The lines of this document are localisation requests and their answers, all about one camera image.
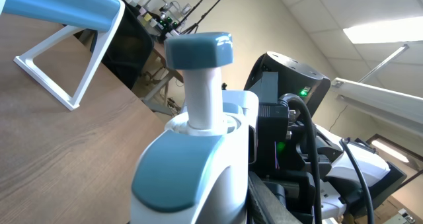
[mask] light fixture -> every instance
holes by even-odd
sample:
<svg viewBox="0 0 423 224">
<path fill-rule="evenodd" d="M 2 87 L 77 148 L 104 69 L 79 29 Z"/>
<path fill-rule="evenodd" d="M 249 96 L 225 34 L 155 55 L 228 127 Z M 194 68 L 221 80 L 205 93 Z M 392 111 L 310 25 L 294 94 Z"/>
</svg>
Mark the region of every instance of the light fixture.
<svg viewBox="0 0 423 224">
<path fill-rule="evenodd" d="M 372 141 L 371 144 L 376 146 L 377 148 L 381 149 L 382 151 L 392 155 L 393 157 L 397 158 L 398 160 L 400 160 L 402 162 L 405 162 L 405 163 L 409 162 L 407 157 L 405 157 L 403 154 L 401 154 L 398 151 L 388 147 L 387 145 L 380 143 L 377 140 Z"/>
<path fill-rule="evenodd" d="M 354 44 L 423 40 L 423 17 L 374 22 L 344 29 Z"/>
</svg>

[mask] blue and white device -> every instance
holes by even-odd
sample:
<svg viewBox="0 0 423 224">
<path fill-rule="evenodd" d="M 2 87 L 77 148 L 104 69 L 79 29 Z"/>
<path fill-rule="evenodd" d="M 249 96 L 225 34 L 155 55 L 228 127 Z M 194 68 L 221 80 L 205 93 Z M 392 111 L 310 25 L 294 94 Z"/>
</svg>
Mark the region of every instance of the blue and white device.
<svg viewBox="0 0 423 224">
<path fill-rule="evenodd" d="M 141 155 L 131 224 L 246 223 L 249 127 L 255 130 L 258 98 L 249 91 L 222 97 L 220 67 L 233 62 L 232 46 L 225 32 L 165 41 L 168 66 L 183 70 L 187 112 Z"/>
</svg>

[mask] black pole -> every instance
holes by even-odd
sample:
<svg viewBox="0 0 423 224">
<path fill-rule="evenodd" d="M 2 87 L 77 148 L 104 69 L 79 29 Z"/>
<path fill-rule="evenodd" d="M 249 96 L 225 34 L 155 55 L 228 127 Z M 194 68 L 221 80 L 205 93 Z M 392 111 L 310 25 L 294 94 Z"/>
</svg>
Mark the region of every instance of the black pole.
<svg viewBox="0 0 423 224">
<path fill-rule="evenodd" d="M 196 27 L 198 27 L 198 25 L 199 25 L 199 23 L 201 22 L 201 21 L 203 21 L 203 19 L 210 13 L 210 11 L 212 11 L 212 9 L 214 8 L 214 7 L 216 7 L 216 5 L 220 2 L 221 0 L 217 0 L 217 2 L 213 5 L 213 6 L 211 6 L 211 8 L 206 12 L 206 13 L 204 13 L 202 16 L 201 16 L 201 18 L 199 19 L 199 21 L 198 22 L 196 22 L 196 23 L 194 23 L 192 26 L 190 26 L 189 28 L 187 28 L 184 32 L 182 32 L 181 34 L 189 34 L 189 33 L 191 33 Z"/>
<path fill-rule="evenodd" d="M 189 12 L 188 12 L 188 14 L 187 15 L 185 15 L 185 17 L 179 22 L 179 24 L 178 24 L 178 26 L 177 26 L 177 28 L 188 18 L 188 16 L 190 16 L 191 15 L 191 13 L 192 12 L 194 12 L 194 10 L 196 10 L 196 8 L 198 7 L 198 5 L 200 5 L 200 3 L 202 2 L 203 0 L 200 0 Z"/>
</svg>

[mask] black chair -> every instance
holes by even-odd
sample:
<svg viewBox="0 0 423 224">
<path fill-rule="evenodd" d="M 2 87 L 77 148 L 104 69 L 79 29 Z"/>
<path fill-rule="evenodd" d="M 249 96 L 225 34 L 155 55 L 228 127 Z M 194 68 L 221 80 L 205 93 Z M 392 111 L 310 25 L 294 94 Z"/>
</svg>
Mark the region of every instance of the black chair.
<svg viewBox="0 0 423 224">
<path fill-rule="evenodd" d="M 154 48 L 150 34 L 137 20 L 136 8 L 126 4 L 125 13 L 102 62 L 129 89 L 135 85 Z M 95 46 L 97 32 L 91 51 Z"/>
</svg>

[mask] green light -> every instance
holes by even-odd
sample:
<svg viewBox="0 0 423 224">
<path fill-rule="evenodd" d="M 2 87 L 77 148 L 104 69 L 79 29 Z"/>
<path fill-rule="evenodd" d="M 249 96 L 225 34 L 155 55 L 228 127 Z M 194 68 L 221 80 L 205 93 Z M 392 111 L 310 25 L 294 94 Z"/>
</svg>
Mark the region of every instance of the green light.
<svg viewBox="0 0 423 224">
<path fill-rule="evenodd" d="M 276 144 L 276 151 L 277 151 L 278 153 L 281 153 L 284 149 L 285 149 L 285 143 L 283 143 L 283 142 L 278 142 L 278 143 Z"/>
</svg>

